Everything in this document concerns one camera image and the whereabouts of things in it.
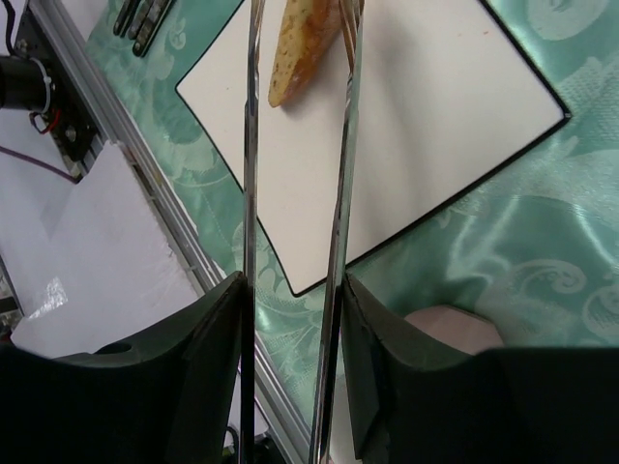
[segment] pink object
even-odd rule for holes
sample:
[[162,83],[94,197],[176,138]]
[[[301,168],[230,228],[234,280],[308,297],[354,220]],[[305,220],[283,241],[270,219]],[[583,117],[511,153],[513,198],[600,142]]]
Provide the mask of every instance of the pink object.
[[491,322],[451,306],[420,309],[405,320],[432,338],[469,355],[504,346]]

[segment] metal frame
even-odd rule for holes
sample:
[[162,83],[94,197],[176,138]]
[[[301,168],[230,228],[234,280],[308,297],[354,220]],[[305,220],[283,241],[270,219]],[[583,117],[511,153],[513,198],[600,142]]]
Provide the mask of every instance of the metal frame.
[[4,261],[2,260],[1,255],[0,255],[0,276],[4,278],[5,283],[9,287],[9,290],[11,291],[11,297],[13,298],[13,300],[15,301],[15,304],[17,305],[19,314],[21,317],[23,317],[24,314],[23,314],[23,310],[21,309],[21,303],[19,302],[19,298],[17,297],[17,292],[15,291],[15,288],[13,287],[13,282],[11,281],[11,277],[9,276],[9,271],[7,270],[7,266],[4,264]]
[[[62,65],[74,81],[105,140],[125,144],[133,156],[142,182],[152,194],[153,206],[189,264],[191,280],[198,293],[213,288],[223,275],[204,253],[192,222],[155,161],[132,117],[117,99],[102,73],[84,51],[84,40],[77,31],[61,0],[30,0],[28,7],[41,25]],[[271,437],[290,463],[308,462],[310,429],[285,393],[262,342],[255,342],[255,400],[270,426]]]

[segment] table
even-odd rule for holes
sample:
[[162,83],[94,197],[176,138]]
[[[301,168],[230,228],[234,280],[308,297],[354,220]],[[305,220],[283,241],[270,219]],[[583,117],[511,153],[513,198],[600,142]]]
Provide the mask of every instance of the table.
[[[87,44],[227,273],[242,263],[242,195],[175,93],[239,0],[178,0],[144,60],[112,36],[110,0]],[[493,0],[564,99],[559,133],[353,269],[394,312],[455,305],[508,345],[619,341],[619,3]],[[264,235],[257,330],[285,391],[311,420],[323,288],[295,299]]]

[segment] black cable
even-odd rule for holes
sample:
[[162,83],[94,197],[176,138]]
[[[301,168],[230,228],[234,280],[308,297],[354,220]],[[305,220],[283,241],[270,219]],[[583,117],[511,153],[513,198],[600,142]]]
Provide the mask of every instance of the black cable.
[[23,155],[19,152],[3,147],[2,145],[0,145],[0,153],[4,153],[5,155],[9,155],[10,157],[17,158],[18,160],[26,161],[26,162],[29,162],[30,164],[34,164],[35,166],[39,166],[42,169],[45,169],[53,174],[56,174],[57,176],[62,177],[63,179],[71,182],[72,184],[77,184],[77,182],[79,182],[71,174],[67,174],[66,172],[61,171],[57,167],[51,166],[47,164],[46,162],[39,161],[38,159],[34,159],[27,155]]
[[236,428],[229,425],[225,429],[230,435],[232,435],[232,448],[234,450],[234,457],[239,456],[239,448],[241,447],[241,439],[239,438],[239,432],[237,432]]
[[9,50],[9,54],[11,56],[16,56],[17,53],[13,48],[12,39],[13,39],[13,30],[15,29],[15,9],[9,0],[2,0],[2,4],[4,5],[4,9],[7,11],[7,30],[5,34],[5,41],[7,44],[7,50]]

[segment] utensil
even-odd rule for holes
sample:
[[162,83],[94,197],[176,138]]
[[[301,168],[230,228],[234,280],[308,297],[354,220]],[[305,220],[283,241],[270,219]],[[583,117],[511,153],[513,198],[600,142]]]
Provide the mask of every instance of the utensil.
[[324,313],[320,336],[314,416],[309,445],[310,464],[329,464],[329,445],[333,415],[342,285],[346,265],[346,246],[350,222],[352,183],[355,168],[359,93],[363,49],[363,2],[339,0],[346,54],[350,65],[346,89],[346,109],[339,159],[338,200],[331,235]]
[[137,57],[144,57],[148,53],[153,40],[157,36],[159,29],[168,12],[174,5],[174,0],[154,0],[153,4],[142,23],[142,27],[137,33],[137,38],[133,44],[133,54]]
[[120,13],[114,23],[113,33],[115,36],[125,37],[129,30],[140,0],[125,0],[120,8]]
[[139,30],[142,28],[142,24],[144,24],[144,19],[146,19],[146,15],[150,11],[153,6],[153,0],[145,0],[142,3],[142,6],[137,11],[137,14],[133,18],[132,25],[127,31],[127,37],[134,41],[137,39],[137,34],[139,34]]
[[265,0],[251,0],[248,50],[248,98],[245,104],[245,229],[243,271],[248,280],[248,304],[241,315],[241,452],[242,464],[253,464],[256,234],[258,227],[258,96],[260,28]]

